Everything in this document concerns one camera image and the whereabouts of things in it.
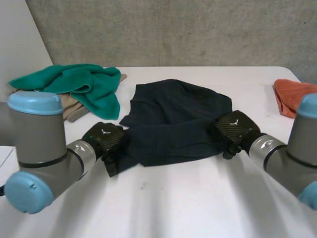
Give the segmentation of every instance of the teal towel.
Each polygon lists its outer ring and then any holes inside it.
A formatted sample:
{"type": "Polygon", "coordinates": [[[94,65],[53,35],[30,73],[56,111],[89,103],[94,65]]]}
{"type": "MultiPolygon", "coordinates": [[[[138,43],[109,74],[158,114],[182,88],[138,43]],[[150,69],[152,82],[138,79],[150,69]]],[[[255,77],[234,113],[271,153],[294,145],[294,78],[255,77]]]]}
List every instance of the teal towel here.
{"type": "Polygon", "coordinates": [[[120,104],[114,92],[121,73],[95,64],[53,65],[9,82],[16,89],[70,93],[102,119],[118,119],[120,104]]]}

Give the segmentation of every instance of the table surface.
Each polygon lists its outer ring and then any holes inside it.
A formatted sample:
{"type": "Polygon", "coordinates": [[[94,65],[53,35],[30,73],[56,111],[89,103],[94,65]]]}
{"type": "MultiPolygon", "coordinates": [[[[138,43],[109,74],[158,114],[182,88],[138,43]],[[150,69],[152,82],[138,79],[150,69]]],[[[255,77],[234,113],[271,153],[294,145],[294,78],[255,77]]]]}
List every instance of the table surface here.
{"type": "MultiPolygon", "coordinates": [[[[168,78],[204,86],[232,98],[263,132],[287,142],[293,120],[278,112],[272,85],[299,81],[283,67],[122,67],[118,124],[130,111],[135,85],[168,78]]],[[[65,123],[67,143],[96,122],[89,113],[65,123]]],[[[12,149],[0,148],[0,164],[12,149]]],[[[18,170],[13,151],[0,169],[4,183],[18,170]]],[[[245,152],[176,165],[135,166],[109,178],[102,162],[51,206],[34,215],[0,198],[3,238],[315,238],[317,213],[260,170],[245,152]]]]}

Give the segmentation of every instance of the light blue robot joint cap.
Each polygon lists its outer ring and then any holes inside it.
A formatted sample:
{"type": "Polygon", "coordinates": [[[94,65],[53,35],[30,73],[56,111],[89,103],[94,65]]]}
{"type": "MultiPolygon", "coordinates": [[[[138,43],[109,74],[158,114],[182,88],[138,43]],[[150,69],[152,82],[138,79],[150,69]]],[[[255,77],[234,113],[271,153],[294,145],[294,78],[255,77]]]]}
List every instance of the light blue robot joint cap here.
{"type": "Polygon", "coordinates": [[[8,106],[18,112],[35,115],[56,115],[63,112],[61,98],[55,93],[16,92],[11,94],[8,106]]]}
{"type": "Polygon", "coordinates": [[[38,176],[24,171],[11,175],[4,186],[11,205],[23,213],[38,213],[54,201],[50,187],[38,176]]]}
{"type": "Polygon", "coordinates": [[[304,96],[297,113],[305,117],[317,118],[317,93],[304,96]]]}
{"type": "Polygon", "coordinates": [[[312,182],[298,196],[299,200],[317,210],[317,181],[312,182]]]}

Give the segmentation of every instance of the beige cloth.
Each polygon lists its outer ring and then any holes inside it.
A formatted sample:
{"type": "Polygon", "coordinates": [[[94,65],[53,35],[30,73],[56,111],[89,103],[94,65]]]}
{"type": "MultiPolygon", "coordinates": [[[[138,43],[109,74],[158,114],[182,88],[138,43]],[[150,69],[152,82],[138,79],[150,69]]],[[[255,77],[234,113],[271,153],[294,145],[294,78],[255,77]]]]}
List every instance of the beige cloth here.
{"type": "MultiPolygon", "coordinates": [[[[120,77],[120,82],[122,82],[124,79],[126,79],[127,75],[122,74],[120,77]]],[[[63,119],[68,120],[69,122],[73,123],[77,119],[83,117],[86,115],[89,110],[83,106],[77,99],[74,99],[73,97],[70,96],[69,93],[65,94],[60,94],[61,98],[61,105],[63,106],[63,119]]]]}

